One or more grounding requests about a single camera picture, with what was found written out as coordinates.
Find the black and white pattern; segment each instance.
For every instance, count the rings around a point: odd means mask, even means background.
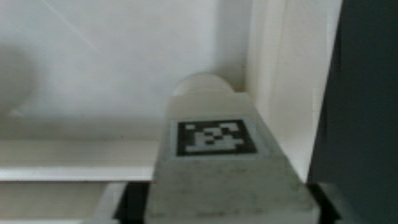
[[[244,120],[178,123],[178,156],[256,153]]]

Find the gray surface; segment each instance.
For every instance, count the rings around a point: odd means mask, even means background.
[[[372,224],[398,220],[398,2],[345,0],[311,181]]]
[[[174,160],[165,128],[146,210],[148,224],[316,223],[318,207],[288,159],[263,126],[245,94],[174,97],[169,119],[254,120],[268,154]]]

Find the white panel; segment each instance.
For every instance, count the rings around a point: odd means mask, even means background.
[[[256,0],[256,4],[263,11],[254,11],[251,58],[256,61],[247,88],[306,180],[341,0]]]
[[[125,187],[125,183],[2,183],[0,223],[116,223]]]
[[[0,181],[151,181],[158,142],[0,141]]]
[[[155,139],[178,81],[244,87],[249,20],[251,0],[2,0],[2,132]]]

